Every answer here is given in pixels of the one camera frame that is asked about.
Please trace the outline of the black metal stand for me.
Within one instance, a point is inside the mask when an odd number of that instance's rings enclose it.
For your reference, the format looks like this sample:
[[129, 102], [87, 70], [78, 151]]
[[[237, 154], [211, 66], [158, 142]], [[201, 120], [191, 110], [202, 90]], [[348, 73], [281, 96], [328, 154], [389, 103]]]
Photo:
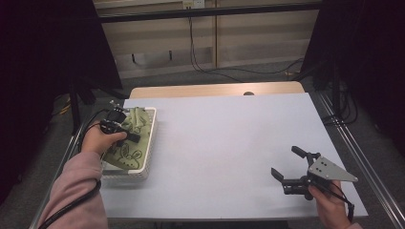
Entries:
[[92, 80], [88, 77], [71, 78], [69, 81], [69, 96], [73, 118], [72, 135], [76, 134], [81, 124], [78, 99], [81, 99], [85, 105], [92, 105], [96, 102], [92, 88]]
[[335, 115], [340, 115], [340, 77], [337, 64], [333, 60], [320, 64], [313, 77], [313, 86], [317, 91], [331, 87], [332, 110]]

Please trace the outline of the person's left hand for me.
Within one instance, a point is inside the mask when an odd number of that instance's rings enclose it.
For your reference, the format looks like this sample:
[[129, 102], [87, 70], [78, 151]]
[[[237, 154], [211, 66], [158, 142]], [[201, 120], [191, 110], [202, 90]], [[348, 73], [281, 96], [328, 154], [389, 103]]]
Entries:
[[126, 133], [114, 133], [114, 134], [104, 134], [100, 129], [93, 127], [91, 128], [82, 141], [81, 153], [97, 153], [102, 156], [112, 145], [116, 142], [125, 139]]

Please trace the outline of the green printed cloth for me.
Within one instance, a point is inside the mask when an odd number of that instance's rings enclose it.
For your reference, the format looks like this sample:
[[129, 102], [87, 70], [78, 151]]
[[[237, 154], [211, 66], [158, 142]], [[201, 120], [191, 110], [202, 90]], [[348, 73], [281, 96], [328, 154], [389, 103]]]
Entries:
[[124, 139], [121, 147], [114, 151], [108, 149], [103, 160], [123, 170], [139, 170], [144, 165], [152, 130], [149, 114], [143, 108], [130, 109], [122, 127], [125, 133], [140, 135], [140, 141], [132, 142]]

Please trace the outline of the light wooden table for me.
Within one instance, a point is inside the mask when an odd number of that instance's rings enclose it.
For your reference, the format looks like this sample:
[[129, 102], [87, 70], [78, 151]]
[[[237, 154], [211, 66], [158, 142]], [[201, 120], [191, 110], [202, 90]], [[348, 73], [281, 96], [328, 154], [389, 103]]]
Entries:
[[302, 94], [304, 91], [303, 86], [296, 81], [229, 83], [135, 88], [130, 98], [228, 96], [244, 95], [244, 92], [253, 92], [255, 95]]

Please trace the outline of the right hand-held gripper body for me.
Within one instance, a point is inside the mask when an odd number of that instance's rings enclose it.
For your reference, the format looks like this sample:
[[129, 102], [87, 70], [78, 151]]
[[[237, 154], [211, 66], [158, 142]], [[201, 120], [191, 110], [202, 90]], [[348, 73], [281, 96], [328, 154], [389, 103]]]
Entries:
[[348, 182], [358, 181], [357, 177], [322, 156], [320, 153], [307, 153], [305, 157], [308, 162], [307, 173], [298, 179], [284, 178], [282, 187], [285, 195], [303, 195], [306, 200], [312, 200], [313, 196], [308, 189], [308, 187], [312, 185], [321, 192], [327, 192], [333, 196], [337, 196], [330, 188], [334, 180]]

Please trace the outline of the white perforated plastic basket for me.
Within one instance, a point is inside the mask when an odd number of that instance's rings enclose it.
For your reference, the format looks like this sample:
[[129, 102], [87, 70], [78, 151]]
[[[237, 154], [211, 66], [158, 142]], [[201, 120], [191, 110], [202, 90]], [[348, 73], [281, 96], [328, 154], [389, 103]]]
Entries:
[[122, 109], [115, 107], [101, 121], [105, 134], [125, 132], [126, 138], [114, 143], [102, 157], [105, 179], [147, 179], [157, 127], [157, 110], [153, 107]]

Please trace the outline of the person's right hand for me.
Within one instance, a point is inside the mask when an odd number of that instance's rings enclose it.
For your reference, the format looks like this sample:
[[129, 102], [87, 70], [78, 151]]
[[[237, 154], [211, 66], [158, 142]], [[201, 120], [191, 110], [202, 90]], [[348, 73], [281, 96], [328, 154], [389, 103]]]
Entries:
[[310, 185], [309, 192], [316, 200], [318, 217], [326, 229], [348, 229], [352, 224], [346, 214], [345, 202]]

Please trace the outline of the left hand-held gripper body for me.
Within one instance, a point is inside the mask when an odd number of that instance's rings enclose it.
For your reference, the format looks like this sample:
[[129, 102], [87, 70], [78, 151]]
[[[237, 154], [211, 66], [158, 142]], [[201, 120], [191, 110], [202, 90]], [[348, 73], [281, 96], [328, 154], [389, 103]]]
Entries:
[[114, 100], [111, 100], [110, 104], [113, 106], [113, 109], [109, 110], [106, 117], [99, 122], [100, 130], [106, 135], [125, 132], [122, 123], [127, 118], [128, 110], [124, 109]]

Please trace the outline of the metal floor rail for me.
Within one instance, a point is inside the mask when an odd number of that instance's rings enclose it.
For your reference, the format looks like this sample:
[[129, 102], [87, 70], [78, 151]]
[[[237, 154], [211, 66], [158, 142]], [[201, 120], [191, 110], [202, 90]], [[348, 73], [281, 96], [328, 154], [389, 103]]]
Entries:
[[45, 193], [45, 196], [42, 198], [36, 212], [35, 215], [32, 219], [32, 222], [30, 224], [30, 226], [28, 227], [28, 229], [37, 229], [38, 227], [38, 221], [41, 217], [41, 214], [45, 208], [45, 206], [47, 205], [48, 201], [49, 201], [49, 197], [50, 197], [50, 193], [53, 187], [53, 183], [56, 181], [56, 179], [59, 177], [59, 175], [61, 174], [63, 167], [65, 165], [65, 163], [73, 156], [75, 156], [77, 154], [77, 147], [78, 147], [78, 143], [80, 141], [80, 136], [81, 133], [84, 129], [84, 124], [81, 124], [79, 127], [77, 127], [74, 132], [73, 135], [70, 137], [70, 141], [68, 146], [66, 147], [66, 149], [64, 150], [63, 153], [63, 157], [60, 159], [59, 163], [58, 163], [58, 167], [55, 170], [52, 179], [51, 179], [51, 183], [50, 186], [47, 188], [47, 191]]
[[369, 229], [405, 229], [405, 157], [362, 110], [349, 123], [334, 116], [326, 94], [317, 93], [314, 100], [319, 113], [331, 119], [327, 131], [344, 165], [359, 177], [354, 187], [369, 213], [360, 222]]

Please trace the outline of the white wall power outlet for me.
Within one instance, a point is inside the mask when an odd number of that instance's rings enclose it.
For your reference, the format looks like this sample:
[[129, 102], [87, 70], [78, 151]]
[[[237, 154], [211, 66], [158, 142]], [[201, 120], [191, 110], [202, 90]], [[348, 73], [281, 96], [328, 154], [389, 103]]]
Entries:
[[182, 0], [182, 6], [185, 10], [204, 9], [204, 0]]

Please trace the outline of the black horizontal metal bar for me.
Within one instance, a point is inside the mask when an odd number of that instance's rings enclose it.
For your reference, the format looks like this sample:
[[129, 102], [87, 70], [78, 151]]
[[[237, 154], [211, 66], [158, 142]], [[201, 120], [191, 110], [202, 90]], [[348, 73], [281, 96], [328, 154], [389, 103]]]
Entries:
[[107, 14], [99, 16], [98, 21], [100, 23], [118, 23], [118, 22], [133, 22], [133, 21], [148, 21], [148, 20], [178, 19], [189, 17], [238, 15], [251, 13], [320, 10], [322, 6], [323, 6], [322, 2], [307, 2], [307, 3], [289, 3], [289, 4], [245, 6], [245, 7], [228, 7], [228, 8], [165, 10], [165, 11], [143, 12], [143, 13], [120, 13], [120, 14]]

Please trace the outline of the black curtain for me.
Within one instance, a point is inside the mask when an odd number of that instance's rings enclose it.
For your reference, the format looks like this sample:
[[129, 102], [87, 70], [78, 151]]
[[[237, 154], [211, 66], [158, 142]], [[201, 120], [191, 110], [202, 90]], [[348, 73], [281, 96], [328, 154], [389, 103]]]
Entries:
[[121, 81], [94, 0], [0, 0], [0, 204], [47, 128], [54, 100]]
[[336, 66], [405, 156], [405, 0], [320, 0], [302, 69], [325, 85]]

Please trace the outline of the white table mat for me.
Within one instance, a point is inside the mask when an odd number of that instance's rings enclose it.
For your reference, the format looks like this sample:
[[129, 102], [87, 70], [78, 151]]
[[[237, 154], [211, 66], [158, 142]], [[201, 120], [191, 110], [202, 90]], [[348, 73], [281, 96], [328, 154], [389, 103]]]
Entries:
[[110, 219], [254, 220], [315, 216], [314, 202], [285, 195], [270, 173], [299, 178], [292, 147], [342, 160], [308, 94], [138, 98], [158, 128], [143, 181], [105, 180]]

